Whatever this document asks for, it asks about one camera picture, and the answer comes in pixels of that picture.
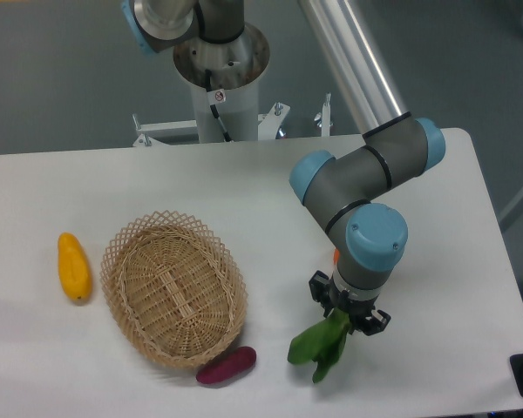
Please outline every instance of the bolt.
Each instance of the bolt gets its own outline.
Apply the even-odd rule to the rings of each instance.
[[[138,121],[138,115],[135,113],[132,115],[133,124],[136,128],[136,132],[141,130],[141,123]]]
[[[274,109],[275,109],[275,115],[276,116],[281,116],[281,111],[283,109],[282,103],[281,102],[275,103]]]

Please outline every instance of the wicker basket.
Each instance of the wicker basket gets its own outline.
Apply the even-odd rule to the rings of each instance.
[[[112,316],[146,358],[190,368],[238,336],[247,294],[229,250],[199,220],[156,212],[106,248],[101,282]]]

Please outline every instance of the metal arm tube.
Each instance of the metal arm tube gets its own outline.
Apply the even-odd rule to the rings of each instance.
[[[298,0],[358,129],[366,133],[407,112],[364,26],[356,0]]]
[[[198,0],[135,0],[139,25],[152,37],[173,40],[184,35],[194,20]]]

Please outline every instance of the gray floor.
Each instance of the gray floor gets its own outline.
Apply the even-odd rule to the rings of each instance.
[[[472,134],[497,212],[523,185],[523,34],[513,0],[363,1],[413,114]],[[332,92],[336,133],[357,131],[293,0],[246,0],[272,61],[261,110],[291,105],[290,136]],[[119,0],[0,4],[0,154],[130,146],[142,123],[193,117],[171,54],[142,57]],[[505,234],[523,291],[523,216]]]

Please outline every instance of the metal bracket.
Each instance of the metal bracket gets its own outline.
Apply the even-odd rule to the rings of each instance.
[[[258,140],[275,140],[285,138],[282,123],[290,112],[290,106],[283,103],[275,103],[267,115],[258,115]],[[182,120],[179,122],[165,122],[162,124],[142,125],[138,121],[138,115],[132,115],[138,139],[134,141],[136,146],[170,145],[171,139],[192,136],[198,134],[198,125],[195,120]],[[166,142],[160,142],[154,138],[163,138]]]
[[[285,118],[290,112],[290,106],[277,102],[273,108],[264,115],[261,123],[258,125],[258,140],[259,141],[271,141],[277,137],[284,138],[286,134],[280,132],[281,126],[285,121]]]

